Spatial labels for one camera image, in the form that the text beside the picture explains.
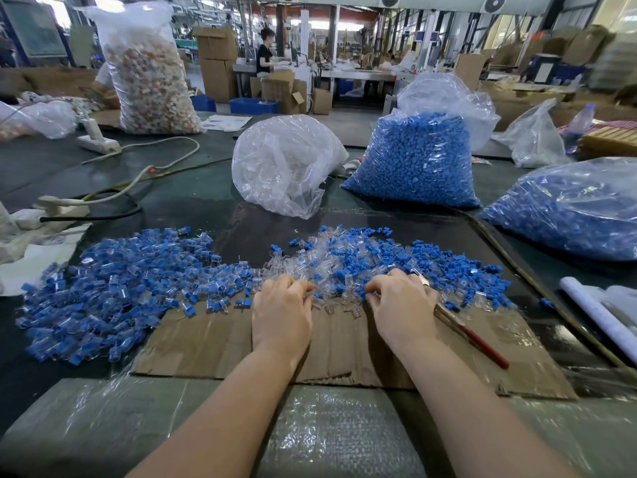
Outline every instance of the hand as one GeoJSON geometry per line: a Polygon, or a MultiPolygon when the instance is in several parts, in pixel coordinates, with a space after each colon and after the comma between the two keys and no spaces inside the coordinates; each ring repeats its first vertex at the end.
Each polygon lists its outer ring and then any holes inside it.
{"type": "Polygon", "coordinates": [[[290,275],[267,280],[254,296],[252,305],[252,344],[290,361],[292,373],[303,357],[312,335],[312,295],[306,280],[290,275]]]}
{"type": "Polygon", "coordinates": [[[374,277],[365,291],[378,333],[396,355],[413,342],[436,339],[438,292],[423,285],[417,275],[407,276],[396,268],[374,277]]]}

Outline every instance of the woman in black shirt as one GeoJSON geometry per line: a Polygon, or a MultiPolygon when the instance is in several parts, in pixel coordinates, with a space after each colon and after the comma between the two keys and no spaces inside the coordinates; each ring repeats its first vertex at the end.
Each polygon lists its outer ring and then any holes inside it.
{"type": "Polygon", "coordinates": [[[275,58],[272,57],[272,53],[270,52],[270,46],[275,41],[275,32],[266,27],[261,30],[261,38],[263,39],[263,43],[257,52],[257,75],[261,72],[269,73],[270,67],[275,66],[274,62],[270,62],[270,58],[275,58]]]}

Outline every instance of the bag of blue plastic parts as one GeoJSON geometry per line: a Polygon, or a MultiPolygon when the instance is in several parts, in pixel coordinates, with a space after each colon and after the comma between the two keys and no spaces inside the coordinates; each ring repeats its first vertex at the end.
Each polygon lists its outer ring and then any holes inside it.
{"type": "Polygon", "coordinates": [[[547,247],[637,260],[637,160],[601,157],[522,176],[481,217],[547,247]]]}
{"type": "Polygon", "coordinates": [[[471,149],[498,123],[486,94],[453,74],[423,72],[378,120],[359,168],[343,188],[365,196],[475,208],[471,149]]]}

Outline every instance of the red handle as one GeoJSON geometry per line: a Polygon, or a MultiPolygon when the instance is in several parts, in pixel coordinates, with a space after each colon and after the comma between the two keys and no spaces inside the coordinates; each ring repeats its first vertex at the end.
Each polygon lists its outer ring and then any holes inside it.
{"type": "Polygon", "coordinates": [[[507,361],[496,349],[485,342],[482,337],[466,326],[460,326],[460,329],[469,337],[485,355],[499,365],[502,369],[509,369],[509,361],[507,361]]]}

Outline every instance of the white cable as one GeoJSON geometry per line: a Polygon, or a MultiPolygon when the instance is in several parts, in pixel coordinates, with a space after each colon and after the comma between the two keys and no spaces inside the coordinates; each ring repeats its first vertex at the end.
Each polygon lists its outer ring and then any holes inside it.
{"type": "MultiPolygon", "coordinates": [[[[199,148],[201,147],[199,145],[198,142],[195,141],[195,139],[191,138],[191,137],[186,137],[186,136],[174,136],[174,137],[168,137],[166,139],[160,139],[158,141],[153,141],[151,143],[137,143],[137,144],[128,144],[127,146],[123,146],[122,147],[122,151],[126,148],[131,148],[131,147],[137,147],[137,146],[151,146],[153,144],[159,144],[159,143],[163,143],[165,141],[171,141],[172,139],[188,139],[189,141],[194,142],[197,147],[195,147],[194,150],[190,151],[189,153],[187,153],[185,156],[180,157],[179,159],[175,159],[174,161],[172,161],[170,164],[168,164],[167,166],[155,166],[153,164],[151,164],[150,166],[147,166],[146,168],[144,168],[136,177],[135,179],[133,179],[131,181],[131,183],[126,186],[124,189],[122,189],[120,192],[113,194],[112,196],[108,196],[107,198],[101,198],[101,199],[92,199],[90,201],[80,201],[77,199],[52,199],[50,202],[52,204],[56,204],[58,206],[88,206],[90,204],[96,204],[99,202],[106,202],[106,201],[111,201],[115,198],[119,198],[122,194],[125,194],[127,192],[129,192],[132,187],[137,184],[139,182],[139,180],[142,178],[143,175],[145,175],[149,169],[169,169],[172,168],[175,164],[183,161],[184,159],[186,159],[187,157],[192,156],[193,154],[195,154],[195,152],[197,152],[199,150],[199,148]]],[[[113,153],[113,154],[107,154],[106,156],[101,156],[99,158],[96,159],[92,159],[92,160],[101,160],[101,159],[106,159],[107,157],[110,156],[114,156],[114,155],[118,155],[121,154],[121,151],[118,153],[113,153]]]]}

